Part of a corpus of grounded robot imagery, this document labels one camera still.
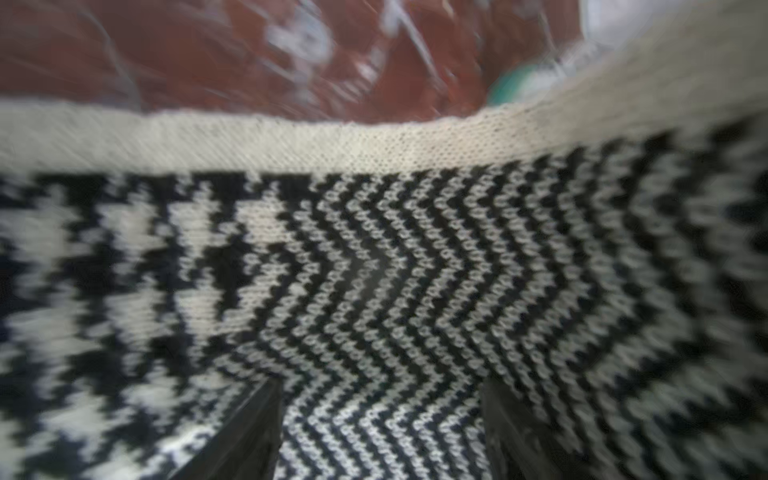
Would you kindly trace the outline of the black white knitted scarf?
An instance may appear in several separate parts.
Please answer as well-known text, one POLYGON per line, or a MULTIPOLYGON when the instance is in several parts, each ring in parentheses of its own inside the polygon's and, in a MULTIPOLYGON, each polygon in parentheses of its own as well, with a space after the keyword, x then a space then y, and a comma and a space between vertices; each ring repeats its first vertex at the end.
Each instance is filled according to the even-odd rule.
POLYGON ((767 5, 526 103, 358 125, 1 103, 1 475, 171 479, 268 378, 272 479, 767 473, 767 5))

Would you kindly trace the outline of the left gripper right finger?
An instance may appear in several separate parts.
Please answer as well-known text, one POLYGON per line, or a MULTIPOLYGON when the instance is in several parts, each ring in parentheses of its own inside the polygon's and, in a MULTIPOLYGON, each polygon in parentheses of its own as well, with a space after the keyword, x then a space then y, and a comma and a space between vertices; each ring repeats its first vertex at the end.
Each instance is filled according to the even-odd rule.
POLYGON ((494 479, 574 479, 576 464, 499 378, 482 386, 486 456, 494 479))

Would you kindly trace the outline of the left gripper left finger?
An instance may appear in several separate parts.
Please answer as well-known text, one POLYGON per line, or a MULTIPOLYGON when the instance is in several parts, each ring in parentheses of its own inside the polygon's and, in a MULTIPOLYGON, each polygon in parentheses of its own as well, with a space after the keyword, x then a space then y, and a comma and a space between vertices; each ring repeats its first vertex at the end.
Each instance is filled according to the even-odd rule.
POLYGON ((222 426, 193 437, 170 478, 268 480, 282 444, 284 381, 270 377, 222 426))

